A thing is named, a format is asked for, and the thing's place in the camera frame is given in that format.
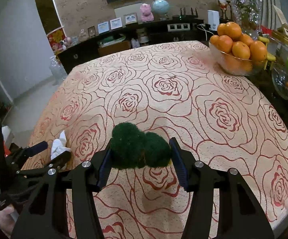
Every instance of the vase with plant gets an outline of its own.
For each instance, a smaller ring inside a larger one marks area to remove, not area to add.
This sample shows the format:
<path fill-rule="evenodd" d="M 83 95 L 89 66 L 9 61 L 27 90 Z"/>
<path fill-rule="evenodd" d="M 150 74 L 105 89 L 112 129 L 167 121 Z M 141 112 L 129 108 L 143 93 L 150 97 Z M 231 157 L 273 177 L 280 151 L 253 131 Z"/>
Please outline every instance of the vase with plant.
<path fill-rule="evenodd" d="M 233 18 L 242 31 L 255 38 L 262 18 L 263 0 L 231 0 Z"/>

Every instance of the white speaker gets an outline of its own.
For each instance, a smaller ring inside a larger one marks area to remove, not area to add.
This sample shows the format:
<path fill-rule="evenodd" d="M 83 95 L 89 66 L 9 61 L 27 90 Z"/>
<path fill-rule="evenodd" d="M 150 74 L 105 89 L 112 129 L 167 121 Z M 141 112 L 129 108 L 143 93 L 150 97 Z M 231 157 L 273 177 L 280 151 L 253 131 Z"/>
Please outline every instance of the white speaker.
<path fill-rule="evenodd" d="M 218 11 L 208 11 L 208 24 L 210 25 L 210 30 L 217 30 L 217 27 L 219 25 Z"/>

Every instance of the glass bowl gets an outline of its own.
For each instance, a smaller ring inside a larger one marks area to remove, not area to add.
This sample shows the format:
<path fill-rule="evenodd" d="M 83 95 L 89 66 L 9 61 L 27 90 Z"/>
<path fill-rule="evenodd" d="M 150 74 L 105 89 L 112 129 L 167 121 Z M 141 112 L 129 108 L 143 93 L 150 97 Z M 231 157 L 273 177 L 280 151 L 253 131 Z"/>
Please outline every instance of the glass bowl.
<path fill-rule="evenodd" d="M 273 63 L 271 70 L 272 82 L 277 93 L 288 100 L 288 67 Z"/>
<path fill-rule="evenodd" d="M 232 75 L 253 75 L 263 69 L 265 62 L 254 63 L 251 60 L 240 59 L 217 49 L 209 43 L 211 54 L 221 68 Z"/>

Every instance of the rose pattern tablecloth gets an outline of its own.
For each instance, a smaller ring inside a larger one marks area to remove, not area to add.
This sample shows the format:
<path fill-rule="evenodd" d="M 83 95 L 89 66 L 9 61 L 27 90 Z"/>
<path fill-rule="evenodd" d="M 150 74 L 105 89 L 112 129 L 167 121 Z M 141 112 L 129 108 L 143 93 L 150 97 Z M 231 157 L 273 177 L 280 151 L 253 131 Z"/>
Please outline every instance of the rose pattern tablecloth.
<path fill-rule="evenodd" d="M 105 147 L 114 125 L 132 122 L 165 139 L 176 137 L 212 168 L 235 167 L 272 227 L 288 211 L 288 130 L 246 78 L 225 74 L 197 41 L 152 45 L 105 56 L 75 67 L 40 116 L 30 145 L 48 150 L 25 168 L 50 159 L 51 143 L 65 130 L 72 148 L 68 169 Z M 75 237 L 68 191 L 70 235 Z M 180 238 L 192 194 L 178 184 L 172 165 L 113 169 L 94 194 L 105 238 Z M 210 238 L 216 236 L 215 190 Z"/>

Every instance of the bowl of oranges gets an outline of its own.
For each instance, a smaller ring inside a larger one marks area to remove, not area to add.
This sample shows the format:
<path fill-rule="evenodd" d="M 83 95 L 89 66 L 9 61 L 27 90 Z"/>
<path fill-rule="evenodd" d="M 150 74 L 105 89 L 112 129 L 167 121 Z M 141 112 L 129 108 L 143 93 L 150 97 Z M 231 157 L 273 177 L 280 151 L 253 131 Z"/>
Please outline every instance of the bowl of oranges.
<path fill-rule="evenodd" d="M 264 68 L 268 54 L 264 43 L 242 33 L 235 22 L 220 24 L 217 32 L 210 38 L 209 48 L 225 72 L 252 75 Z"/>

